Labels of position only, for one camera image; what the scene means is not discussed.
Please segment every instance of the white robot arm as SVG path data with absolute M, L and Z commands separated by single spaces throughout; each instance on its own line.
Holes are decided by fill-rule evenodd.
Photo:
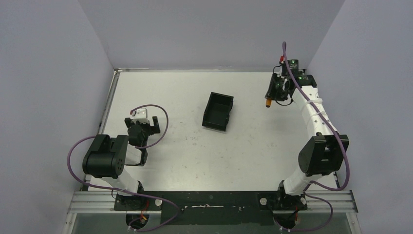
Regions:
M 266 106 L 270 107 L 272 100 L 278 103 L 278 101 L 287 100 L 290 96 L 300 110 L 306 125 L 309 141 L 299 154 L 299 165 L 292 175 L 282 182 L 286 195 L 301 195 L 310 181 L 316 181 L 331 172 L 337 171 L 342 164 L 343 156 L 333 132 L 319 116 L 319 114 L 323 115 L 333 130 L 337 132 L 324 110 L 314 78 L 299 71 L 298 60 L 289 60 L 288 64 L 297 83 L 309 100 L 296 89 L 291 76 L 286 71 L 283 57 L 280 59 L 282 68 L 279 73 L 273 74 L 265 98 L 267 99 Z M 319 109 L 319 112 L 315 110 L 311 103 Z M 343 146 L 347 149 L 347 136 L 339 136 Z
M 319 108 L 321 114 L 327 119 L 327 121 L 329 121 L 322 105 L 322 99 L 319 97 L 318 88 L 313 86 L 303 86 L 302 90 L 310 98 L 310 101 L 307 101 L 300 92 L 294 92 L 292 99 L 301 111 L 301 116 L 307 127 L 308 137 L 311 138 L 312 136 L 316 136 L 320 133 L 325 136 L 333 135 L 318 113 L 310 105 L 310 102 L 313 102 Z M 284 181 L 285 193 L 288 195 L 301 195 L 302 191 L 311 180 L 315 181 L 321 177 L 322 175 L 306 176 L 300 167 L 297 166 L 293 174 Z
M 146 108 L 138 109 L 126 118 L 128 136 L 97 135 L 83 160 L 83 172 L 108 182 L 114 188 L 136 192 L 142 187 L 124 166 L 143 166 L 146 163 L 148 137 L 160 133 L 157 117 L 150 126 Z M 119 192 L 122 196 L 130 194 Z

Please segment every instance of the black tray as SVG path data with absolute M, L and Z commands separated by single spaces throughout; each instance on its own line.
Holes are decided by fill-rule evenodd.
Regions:
M 211 93 L 204 112 L 202 126 L 225 131 L 234 97 Z

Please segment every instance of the screw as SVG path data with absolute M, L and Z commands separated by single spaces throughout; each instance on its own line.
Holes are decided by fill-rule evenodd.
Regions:
M 265 206 L 267 204 L 267 198 L 263 197 L 260 199 L 260 204 Z
M 162 200 L 156 199 L 155 200 L 155 205 L 157 205 L 157 206 L 162 205 Z

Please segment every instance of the white table surface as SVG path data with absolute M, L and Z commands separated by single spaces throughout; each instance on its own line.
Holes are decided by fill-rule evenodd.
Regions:
M 146 191 L 276 190 L 297 167 L 308 138 L 295 104 L 265 107 L 270 78 L 271 73 L 122 72 L 104 134 L 127 135 L 124 118 L 130 110 L 158 104 L 169 115 L 166 136 L 148 149 L 144 167 L 125 166 Z M 226 132 L 202 126 L 211 92 L 234 96 Z M 149 107 L 151 124 L 152 116 L 158 116 L 163 132 L 163 112 Z M 150 136 L 148 144 L 159 137 Z M 332 174 L 319 182 L 336 187 Z M 108 186 L 97 178 L 91 183 Z

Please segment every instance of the white wall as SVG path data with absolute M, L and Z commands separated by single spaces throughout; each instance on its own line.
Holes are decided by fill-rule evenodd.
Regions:
M 346 0 L 308 67 L 350 138 L 365 234 L 413 233 L 412 64 L 413 1 Z
M 308 66 L 344 0 L 79 0 L 115 68 Z
M 112 75 L 76 0 L 0 2 L 1 233 L 61 233 L 80 187 L 66 155 L 97 132 Z

